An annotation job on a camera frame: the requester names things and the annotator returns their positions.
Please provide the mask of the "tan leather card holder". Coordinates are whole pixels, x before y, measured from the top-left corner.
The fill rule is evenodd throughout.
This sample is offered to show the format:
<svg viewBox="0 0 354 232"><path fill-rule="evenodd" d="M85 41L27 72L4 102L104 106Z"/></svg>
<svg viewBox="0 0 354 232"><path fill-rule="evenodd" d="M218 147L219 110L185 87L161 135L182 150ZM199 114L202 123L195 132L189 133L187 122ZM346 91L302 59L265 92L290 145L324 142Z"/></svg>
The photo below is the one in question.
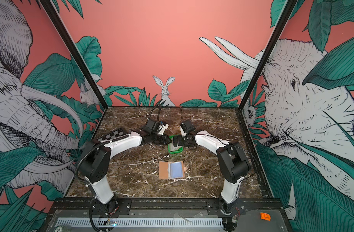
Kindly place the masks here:
<svg viewBox="0 0 354 232"><path fill-rule="evenodd" d="M159 162L159 179L180 179L185 177L188 165L183 161L178 162Z"/></svg>

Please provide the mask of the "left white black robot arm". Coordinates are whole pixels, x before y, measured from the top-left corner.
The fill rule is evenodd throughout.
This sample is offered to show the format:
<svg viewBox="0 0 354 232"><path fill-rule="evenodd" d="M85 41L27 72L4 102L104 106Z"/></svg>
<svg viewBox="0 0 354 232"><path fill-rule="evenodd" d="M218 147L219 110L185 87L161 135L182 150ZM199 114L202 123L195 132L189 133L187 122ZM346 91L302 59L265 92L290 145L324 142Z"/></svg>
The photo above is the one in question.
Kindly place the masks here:
<svg viewBox="0 0 354 232"><path fill-rule="evenodd" d="M87 144L76 162L74 176L90 188L94 196L94 208L99 207L105 214L117 211L117 197L107 180L110 160L119 153L147 143L166 146L172 140L165 134L150 134L138 130L121 136L113 135L102 141L94 139Z"/></svg>

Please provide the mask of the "green plastic card tray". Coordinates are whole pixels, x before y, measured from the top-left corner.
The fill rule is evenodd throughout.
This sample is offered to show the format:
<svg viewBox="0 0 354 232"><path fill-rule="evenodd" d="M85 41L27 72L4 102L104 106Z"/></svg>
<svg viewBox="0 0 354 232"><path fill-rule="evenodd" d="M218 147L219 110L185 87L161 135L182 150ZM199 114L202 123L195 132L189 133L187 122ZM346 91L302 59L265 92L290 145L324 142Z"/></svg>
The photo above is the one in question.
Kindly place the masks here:
<svg viewBox="0 0 354 232"><path fill-rule="evenodd" d="M183 147L182 146L174 146L173 145L173 140L174 140L173 137L174 137L174 135L169 136L171 143L168 144L168 152L170 154L181 153L183 151Z"/></svg>

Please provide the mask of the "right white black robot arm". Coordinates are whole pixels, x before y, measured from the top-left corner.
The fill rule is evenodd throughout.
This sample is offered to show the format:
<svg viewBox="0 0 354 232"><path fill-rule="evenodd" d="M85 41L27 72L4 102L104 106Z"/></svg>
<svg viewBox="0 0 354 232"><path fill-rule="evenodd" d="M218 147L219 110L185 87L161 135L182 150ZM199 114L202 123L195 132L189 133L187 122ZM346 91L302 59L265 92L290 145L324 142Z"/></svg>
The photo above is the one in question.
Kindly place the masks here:
<svg viewBox="0 0 354 232"><path fill-rule="evenodd" d="M216 155L221 174L224 177L223 190L219 198L220 211L224 215L239 213L242 207L239 200L239 189L251 169L251 164L240 144L219 139L202 130L196 134L174 136L172 145L189 148L199 145Z"/></svg>

